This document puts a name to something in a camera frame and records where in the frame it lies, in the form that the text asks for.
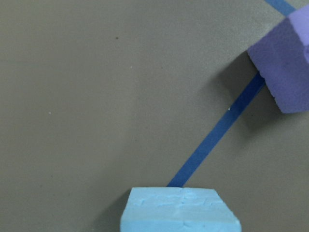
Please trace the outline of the light blue block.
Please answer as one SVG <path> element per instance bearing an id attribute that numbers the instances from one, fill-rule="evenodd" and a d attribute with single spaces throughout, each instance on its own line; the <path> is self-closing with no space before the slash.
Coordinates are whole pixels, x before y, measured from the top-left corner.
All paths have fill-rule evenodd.
<path id="1" fill-rule="evenodd" d="M 239 219 L 207 188 L 135 187 L 120 219 L 122 232 L 240 232 Z"/>

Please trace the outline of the purple block near green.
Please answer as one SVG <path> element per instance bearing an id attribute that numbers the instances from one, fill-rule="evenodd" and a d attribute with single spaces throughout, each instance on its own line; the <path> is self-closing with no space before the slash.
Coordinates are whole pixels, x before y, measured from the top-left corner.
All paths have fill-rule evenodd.
<path id="1" fill-rule="evenodd" d="M 289 14 L 247 53 L 286 114 L 309 109 L 309 7 Z"/>

